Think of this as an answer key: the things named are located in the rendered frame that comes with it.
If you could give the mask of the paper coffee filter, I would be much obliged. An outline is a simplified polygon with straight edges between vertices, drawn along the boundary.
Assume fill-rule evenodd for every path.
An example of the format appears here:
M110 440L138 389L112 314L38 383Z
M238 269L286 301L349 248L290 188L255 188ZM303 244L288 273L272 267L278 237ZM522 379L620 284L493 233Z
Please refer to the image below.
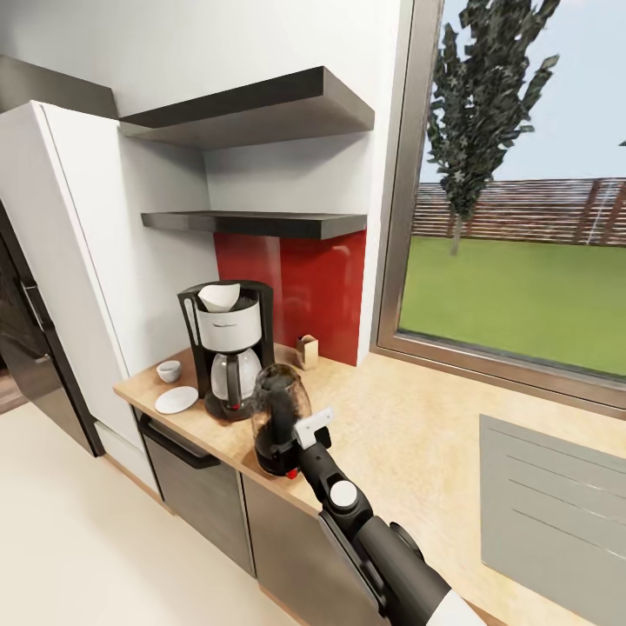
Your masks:
M210 312L228 312L238 300L240 284L230 286L207 285L200 293L206 309Z

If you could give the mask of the coffee cup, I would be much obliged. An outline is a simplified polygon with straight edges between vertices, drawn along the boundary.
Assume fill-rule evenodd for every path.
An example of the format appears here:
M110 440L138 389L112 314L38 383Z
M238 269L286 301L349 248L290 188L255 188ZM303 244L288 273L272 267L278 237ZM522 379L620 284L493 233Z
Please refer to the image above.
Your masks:
M161 362L161 365L157 368L158 374L166 382L175 382L181 373L181 362L168 361Z

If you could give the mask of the saucer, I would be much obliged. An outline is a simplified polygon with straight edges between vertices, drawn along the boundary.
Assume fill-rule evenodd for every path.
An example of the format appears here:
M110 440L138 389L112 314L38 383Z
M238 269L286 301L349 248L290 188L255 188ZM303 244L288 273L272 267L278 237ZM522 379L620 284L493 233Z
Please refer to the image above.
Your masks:
M186 409L195 403L198 396L198 389L190 386L179 386L165 393L156 400L156 410L165 414L176 414L179 410Z

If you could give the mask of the electric kettle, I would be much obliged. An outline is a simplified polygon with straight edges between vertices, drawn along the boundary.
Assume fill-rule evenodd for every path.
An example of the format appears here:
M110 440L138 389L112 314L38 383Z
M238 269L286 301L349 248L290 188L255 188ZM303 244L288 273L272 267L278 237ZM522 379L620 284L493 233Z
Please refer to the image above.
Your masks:
M294 430L296 422L312 416L309 395L300 376L288 364L271 364L261 370L255 379L250 418L258 462L273 476L296 476L296 469L286 474L282 462L271 460L270 440L272 433L278 446L298 438Z

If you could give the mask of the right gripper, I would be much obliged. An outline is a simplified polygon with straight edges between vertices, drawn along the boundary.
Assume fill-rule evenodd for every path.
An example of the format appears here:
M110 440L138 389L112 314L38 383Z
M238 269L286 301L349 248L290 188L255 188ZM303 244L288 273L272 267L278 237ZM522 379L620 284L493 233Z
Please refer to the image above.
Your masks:
M268 434L268 440L270 440L270 449L273 460L276 463L282 462L284 470L288 475L291 470L299 470L303 472L305 479L308 481L308 474L312 465L325 457L333 459L328 452L328 449L332 447L330 440L330 432L327 425L314 432L316 443L303 450L302 446L297 442L297 439L290 443L278 446L272 433Z

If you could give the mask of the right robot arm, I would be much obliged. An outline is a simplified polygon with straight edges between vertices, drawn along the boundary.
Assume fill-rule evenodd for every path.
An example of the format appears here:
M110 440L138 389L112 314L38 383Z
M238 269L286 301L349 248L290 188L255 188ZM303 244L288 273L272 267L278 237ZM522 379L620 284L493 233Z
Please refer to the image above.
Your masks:
M336 553L370 603L390 626L488 626L424 560L414 537L399 523L375 515L363 491L336 465L328 423L333 408L314 413L278 446L268 434L273 460L288 475L299 470L323 504L318 520Z

